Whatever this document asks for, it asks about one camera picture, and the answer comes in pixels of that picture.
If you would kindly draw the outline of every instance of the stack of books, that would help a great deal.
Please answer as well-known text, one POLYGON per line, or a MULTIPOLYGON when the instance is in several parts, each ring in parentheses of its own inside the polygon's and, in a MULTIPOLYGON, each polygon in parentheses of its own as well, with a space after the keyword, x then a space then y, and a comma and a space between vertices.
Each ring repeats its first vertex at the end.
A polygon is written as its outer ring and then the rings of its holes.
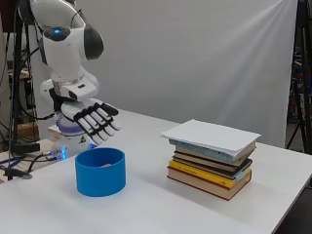
POLYGON ((164 132, 163 137, 175 146, 168 178, 225 200, 230 200, 252 179, 253 160, 249 157, 255 150, 257 134, 192 120, 164 132), (221 143, 231 138, 237 147, 221 143))

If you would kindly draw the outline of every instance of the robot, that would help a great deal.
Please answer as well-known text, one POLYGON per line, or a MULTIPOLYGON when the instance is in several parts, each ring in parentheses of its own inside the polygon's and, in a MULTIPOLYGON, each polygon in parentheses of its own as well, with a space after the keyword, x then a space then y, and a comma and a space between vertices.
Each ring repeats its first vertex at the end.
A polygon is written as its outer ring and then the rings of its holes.
POLYGON ((39 27, 42 61, 51 78, 41 84, 40 95, 55 111, 61 138, 55 148, 74 155, 108 140, 120 126, 113 117, 118 110, 94 98, 98 79, 87 72, 81 60, 98 59, 104 44, 88 24, 74 0, 19 0, 24 23, 39 27))

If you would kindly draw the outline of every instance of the white backdrop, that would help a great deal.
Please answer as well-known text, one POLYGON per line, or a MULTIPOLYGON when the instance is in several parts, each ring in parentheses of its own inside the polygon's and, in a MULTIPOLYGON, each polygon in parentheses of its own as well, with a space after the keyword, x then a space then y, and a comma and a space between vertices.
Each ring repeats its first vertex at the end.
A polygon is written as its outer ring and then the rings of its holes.
MULTIPOLYGON (((105 42, 101 58, 87 64, 100 82, 98 98, 176 122, 260 133, 261 141, 284 146, 295 0, 77 4, 105 42)), ((41 137, 46 128, 41 123, 41 137)))

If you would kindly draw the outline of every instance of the blue bowl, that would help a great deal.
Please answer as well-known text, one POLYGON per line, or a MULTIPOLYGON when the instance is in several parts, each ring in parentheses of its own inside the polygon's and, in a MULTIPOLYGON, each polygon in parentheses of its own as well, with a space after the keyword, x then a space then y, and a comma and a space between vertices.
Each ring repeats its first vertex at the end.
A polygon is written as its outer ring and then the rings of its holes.
POLYGON ((119 149, 85 151, 76 157, 75 166, 77 189, 83 195, 109 196, 126 186, 125 153, 119 149))

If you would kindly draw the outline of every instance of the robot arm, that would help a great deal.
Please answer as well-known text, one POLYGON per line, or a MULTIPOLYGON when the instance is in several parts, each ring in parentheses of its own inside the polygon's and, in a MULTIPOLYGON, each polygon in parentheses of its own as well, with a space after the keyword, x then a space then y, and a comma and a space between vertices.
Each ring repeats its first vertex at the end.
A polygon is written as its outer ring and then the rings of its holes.
POLYGON ((97 144, 112 137, 120 130, 113 119, 118 110, 93 98, 98 80, 81 66, 81 60, 102 54, 100 34, 72 0, 20 0, 19 14, 25 23, 45 29, 39 49, 51 79, 43 82, 40 94, 54 105, 58 120, 77 124, 97 144))

